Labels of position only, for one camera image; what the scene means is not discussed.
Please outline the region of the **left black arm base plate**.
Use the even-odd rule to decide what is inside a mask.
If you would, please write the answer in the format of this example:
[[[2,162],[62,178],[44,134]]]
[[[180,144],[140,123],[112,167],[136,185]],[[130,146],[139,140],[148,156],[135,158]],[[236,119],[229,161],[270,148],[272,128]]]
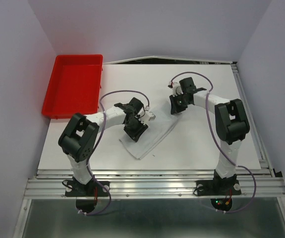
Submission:
[[[66,197],[108,197],[108,193],[93,181],[84,185],[76,180],[64,180],[62,184]]]

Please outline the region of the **white fabric skirt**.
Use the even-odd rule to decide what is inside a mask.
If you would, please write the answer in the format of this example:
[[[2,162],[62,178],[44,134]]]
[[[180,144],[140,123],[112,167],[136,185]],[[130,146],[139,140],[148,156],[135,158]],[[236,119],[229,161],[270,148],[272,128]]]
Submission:
[[[151,152],[176,126],[180,120],[180,115],[171,114],[171,104],[168,101],[157,105],[151,112],[156,116],[148,124],[147,130],[134,142],[128,135],[124,135],[119,140],[126,151],[135,159],[143,159]]]

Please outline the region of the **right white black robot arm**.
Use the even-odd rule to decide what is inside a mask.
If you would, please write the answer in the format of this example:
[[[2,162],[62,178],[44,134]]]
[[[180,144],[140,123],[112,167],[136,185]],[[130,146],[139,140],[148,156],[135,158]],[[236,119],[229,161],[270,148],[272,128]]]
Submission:
[[[206,115],[215,116],[215,124],[209,125],[213,141],[220,154],[212,180],[198,180],[196,196],[240,195],[236,166],[238,151],[242,141],[250,132],[247,114],[240,99],[224,99],[211,94],[205,88],[195,86],[191,77],[180,82],[171,82],[171,114],[177,115],[194,105],[206,110]]]

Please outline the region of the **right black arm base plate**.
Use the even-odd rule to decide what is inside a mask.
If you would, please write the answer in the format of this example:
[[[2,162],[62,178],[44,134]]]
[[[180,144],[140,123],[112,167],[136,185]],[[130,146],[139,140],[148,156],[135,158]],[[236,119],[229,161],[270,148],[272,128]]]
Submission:
[[[212,180],[197,180],[197,196],[226,196],[226,195],[241,195],[241,189],[238,180],[234,181],[217,181]]]

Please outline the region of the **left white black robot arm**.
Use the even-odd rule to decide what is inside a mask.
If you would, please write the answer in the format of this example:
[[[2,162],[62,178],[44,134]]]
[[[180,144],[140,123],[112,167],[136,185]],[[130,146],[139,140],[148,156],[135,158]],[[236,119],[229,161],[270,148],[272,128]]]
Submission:
[[[147,130],[148,122],[155,119],[148,106],[137,98],[129,103],[117,103],[106,111],[92,115],[74,114],[63,133],[58,145],[67,155],[73,177],[63,181],[65,196],[86,197],[101,195],[107,196],[109,182],[96,182],[89,173],[89,159],[101,139],[104,131],[112,126],[123,125],[124,132],[129,139],[137,142]]]

